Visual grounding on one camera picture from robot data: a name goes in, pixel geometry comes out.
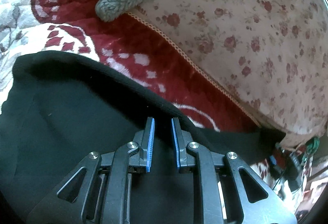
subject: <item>metal screw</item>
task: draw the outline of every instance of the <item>metal screw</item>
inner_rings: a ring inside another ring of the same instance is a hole
[[[128,148],[131,148],[131,149],[137,147],[137,143],[136,142],[128,142],[126,145],[127,145]]]
[[[198,148],[198,147],[199,147],[199,144],[196,143],[196,142],[190,142],[190,143],[189,143],[189,147],[190,147],[190,148]]]
[[[228,158],[230,158],[231,160],[235,160],[238,156],[235,152],[228,152],[227,153]]]
[[[88,157],[91,159],[91,160],[95,160],[96,158],[98,158],[99,156],[99,153],[98,152],[91,152],[89,153]]]

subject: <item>black fabric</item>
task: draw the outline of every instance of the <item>black fabric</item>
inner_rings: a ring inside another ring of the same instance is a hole
[[[196,128],[168,101],[79,55],[24,55],[16,60],[13,75],[0,115],[0,191],[6,200],[2,203],[23,221],[83,157],[91,151],[112,152],[131,141],[148,116],[156,125],[153,161],[151,173],[133,176],[131,223],[192,223],[192,175],[176,172],[172,117],[179,117],[182,129],[211,151],[234,150],[249,164],[272,151],[271,143],[264,147],[260,142],[260,132]]]

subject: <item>white pattern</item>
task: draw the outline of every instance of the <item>white pattern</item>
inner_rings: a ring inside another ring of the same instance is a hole
[[[106,57],[111,57],[111,56],[113,55],[113,50],[111,50],[111,49],[105,49],[105,48],[103,48],[103,49],[101,50],[101,52],[102,52],[103,55],[106,56]]]
[[[181,104],[177,104],[177,103],[173,103],[173,105],[175,107],[177,107],[178,109],[190,109],[190,110],[193,110],[193,111],[196,111],[198,114],[204,116],[205,118],[207,118],[210,123],[213,125],[213,129],[217,132],[220,131],[220,129],[217,127],[217,125],[215,124],[215,121],[209,116],[207,115],[206,113],[196,109],[195,107],[192,107],[192,106],[188,106],[188,105],[181,105]]]
[[[118,56],[120,58],[128,58],[130,55],[128,53],[120,53]]]
[[[191,121],[196,127],[198,127],[198,128],[202,128],[202,129],[205,128],[205,126],[204,126],[203,124],[199,123],[198,121],[195,121],[194,119],[192,119],[191,116],[188,116],[188,118],[190,119],[190,121]]]
[[[35,10],[37,12],[37,14],[42,17],[42,18],[45,18],[45,17],[48,17],[48,14],[46,12],[44,12],[42,6],[40,5],[35,5]]]
[[[147,73],[147,78],[148,79],[156,78],[156,72],[146,70],[146,73]]]
[[[131,76],[129,70],[128,70],[123,64],[117,62],[115,59],[113,59],[113,58],[107,58],[106,61],[107,61],[108,65],[109,65],[112,69],[114,69],[114,70],[120,72],[121,74],[125,75],[126,77],[128,77],[128,78],[134,80],[134,81],[137,82],[138,84],[140,84],[140,85],[142,85],[142,86],[144,86],[144,87],[150,87],[150,86],[151,86],[151,85],[150,85],[149,83],[147,83],[147,82],[144,82],[144,81],[141,81],[141,80],[139,80],[139,79],[133,78],[133,77]]]
[[[51,11],[52,12],[57,12],[58,9],[59,9],[59,6],[54,6],[54,7],[51,8]]]
[[[140,64],[142,66],[149,65],[149,58],[147,55],[136,53],[133,56],[134,56],[134,62],[136,64]]]
[[[159,91],[161,93],[165,93],[166,92],[166,88],[165,88],[165,86],[163,84],[159,83],[158,84],[158,87],[159,87]]]

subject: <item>gold trim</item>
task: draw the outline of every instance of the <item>gold trim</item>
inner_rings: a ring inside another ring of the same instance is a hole
[[[162,36],[198,73],[200,73],[206,80],[208,80],[217,90],[219,90],[221,93],[223,93],[225,96],[227,96],[237,107],[240,108],[240,110],[248,116],[258,127],[261,127],[260,123],[251,115],[249,114],[244,107],[230,95],[222,86],[220,86],[212,77],[210,77],[206,72],[204,72],[201,68],[199,68],[194,62],[187,56],[187,54],[178,47],[177,44],[175,44],[164,32],[162,32],[160,29],[155,27],[154,25],[150,24],[149,22],[146,22],[145,20],[141,19],[137,15],[133,14],[132,12],[127,12],[129,16],[136,19],[138,22],[146,25],[156,33],[158,33],[160,36]]]

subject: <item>floral fabric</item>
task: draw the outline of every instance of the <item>floral fabric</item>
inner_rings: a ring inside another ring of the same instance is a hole
[[[326,0],[146,0],[132,12],[294,146],[326,129],[327,9]]]

